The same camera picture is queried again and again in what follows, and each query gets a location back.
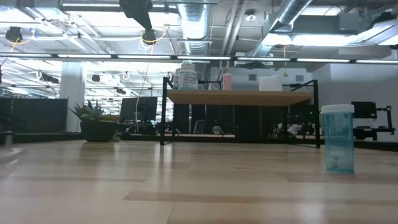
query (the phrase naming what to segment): computer monitor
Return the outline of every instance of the computer monitor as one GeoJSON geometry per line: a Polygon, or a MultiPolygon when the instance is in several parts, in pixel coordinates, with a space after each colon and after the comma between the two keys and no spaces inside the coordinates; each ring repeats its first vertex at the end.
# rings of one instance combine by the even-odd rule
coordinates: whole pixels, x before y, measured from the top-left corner
{"type": "MultiPolygon", "coordinates": [[[[120,117],[126,120],[136,119],[136,103],[138,98],[124,98],[120,117]]],[[[157,97],[140,97],[137,107],[137,119],[139,121],[156,120],[157,97]]]]}
{"type": "Polygon", "coordinates": [[[351,102],[354,105],[354,118],[377,119],[377,108],[375,102],[351,102]]]}

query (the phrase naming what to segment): table top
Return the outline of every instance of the table top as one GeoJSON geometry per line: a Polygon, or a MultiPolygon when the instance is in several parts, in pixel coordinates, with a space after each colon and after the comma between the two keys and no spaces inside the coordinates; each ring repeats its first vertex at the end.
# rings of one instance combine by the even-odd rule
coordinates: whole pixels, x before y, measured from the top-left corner
{"type": "Polygon", "coordinates": [[[168,90],[175,104],[289,106],[310,100],[313,93],[247,90],[168,90]]]}

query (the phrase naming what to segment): potted plant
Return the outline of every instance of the potted plant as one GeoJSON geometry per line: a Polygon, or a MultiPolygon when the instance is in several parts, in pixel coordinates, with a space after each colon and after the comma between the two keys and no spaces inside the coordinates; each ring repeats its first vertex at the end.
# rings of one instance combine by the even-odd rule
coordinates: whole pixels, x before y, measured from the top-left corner
{"type": "Polygon", "coordinates": [[[71,111],[81,120],[80,128],[83,137],[88,142],[109,142],[114,139],[118,128],[119,116],[103,114],[101,106],[96,102],[93,107],[88,100],[87,105],[77,105],[71,111]]]}

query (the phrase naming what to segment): white column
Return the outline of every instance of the white column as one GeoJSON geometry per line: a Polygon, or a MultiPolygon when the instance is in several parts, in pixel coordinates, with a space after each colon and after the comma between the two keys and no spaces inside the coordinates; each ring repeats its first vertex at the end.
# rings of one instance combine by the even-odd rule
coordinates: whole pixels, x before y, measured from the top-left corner
{"type": "MultiPolygon", "coordinates": [[[[80,62],[63,62],[60,98],[69,99],[69,108],[73,110],[76,104],[83,106],[85,102],[86,74],[80,62]]],[[[68,110],[67,131],[80,132],[80,120],[68,110]]]]}

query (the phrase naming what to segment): pink bottle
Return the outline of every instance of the pink bottle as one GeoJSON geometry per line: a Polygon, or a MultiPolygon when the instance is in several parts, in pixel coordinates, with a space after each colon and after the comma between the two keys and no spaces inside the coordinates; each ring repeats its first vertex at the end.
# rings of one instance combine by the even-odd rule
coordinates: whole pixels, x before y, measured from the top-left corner
{"type": "Polygon", "coordinates": [[[232,75],[225,73],[223,75],[223,90],[232,90],[232,75]]]}

